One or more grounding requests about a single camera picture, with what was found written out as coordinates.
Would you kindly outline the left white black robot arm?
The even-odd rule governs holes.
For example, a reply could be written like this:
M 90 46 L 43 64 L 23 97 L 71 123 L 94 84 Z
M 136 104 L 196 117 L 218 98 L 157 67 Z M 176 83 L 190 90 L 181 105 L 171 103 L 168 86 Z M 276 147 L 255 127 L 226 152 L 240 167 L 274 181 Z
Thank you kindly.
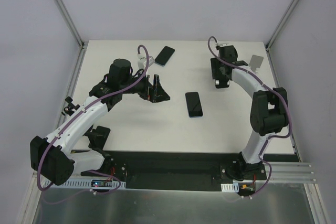
M 109 73 L 89 92 L 82 105 L 70 105 L 69 119 L 46 137 L 30 142 L 31 167 L 53 184 L 65 183 L 73 174 L 94 170 L 106 176 L 112 157 L 103 151 L 110 129 L 93 125 L 107 114 L 124 94 L 138 94 L 143 100 L 159 103 L 170 100 L 158 75 L 153 82 L 143 69 L 132 73 L 130 61 L 116 59 Z

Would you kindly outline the black phone stand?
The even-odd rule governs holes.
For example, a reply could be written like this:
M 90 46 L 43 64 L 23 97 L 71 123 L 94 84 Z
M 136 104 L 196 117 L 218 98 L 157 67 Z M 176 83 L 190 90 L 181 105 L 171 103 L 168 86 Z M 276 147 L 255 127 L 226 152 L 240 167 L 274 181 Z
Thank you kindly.
M 110 131 L 111 130 L 109 128 L 103 126 L 97 126 L 95 129 L 91 128 L 90 131 L 85 133 L 85 136 L 88 137 L 90 142 L 88 147 L 91 149 L 98 148 L 102 150 L 108 139 Z

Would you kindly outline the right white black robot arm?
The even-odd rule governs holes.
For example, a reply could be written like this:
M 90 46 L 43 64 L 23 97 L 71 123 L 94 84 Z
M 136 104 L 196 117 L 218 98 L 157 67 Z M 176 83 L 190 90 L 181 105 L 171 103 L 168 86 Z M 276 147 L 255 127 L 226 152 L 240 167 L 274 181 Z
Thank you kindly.
M 289 124 L 287 91 L 265 85 L 245 61 L 238 60 L 234 46 L 216 45 L 216 50 L 218 56 L 211 58 L 215 87 L 228 88 L 233 81 L 252 99 L 250 138 L 237 161 L 226 169 L 229 178 L 243 181 L 262 169 L 269 141 L 277 138 L 278 133 Z

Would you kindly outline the silver phone stand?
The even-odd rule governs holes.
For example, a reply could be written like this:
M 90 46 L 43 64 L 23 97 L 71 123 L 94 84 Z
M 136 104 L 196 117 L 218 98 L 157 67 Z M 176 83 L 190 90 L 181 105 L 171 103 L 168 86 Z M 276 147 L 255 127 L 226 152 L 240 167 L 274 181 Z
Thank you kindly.
M 258 70 L 260 69 L 261 65 L 263 64 L 264 57 L 259 56 L 259 55 L 252 55 L 250 62 L 249 62 L 249 67 L 250 70 L 255 74 L 258 75 Z

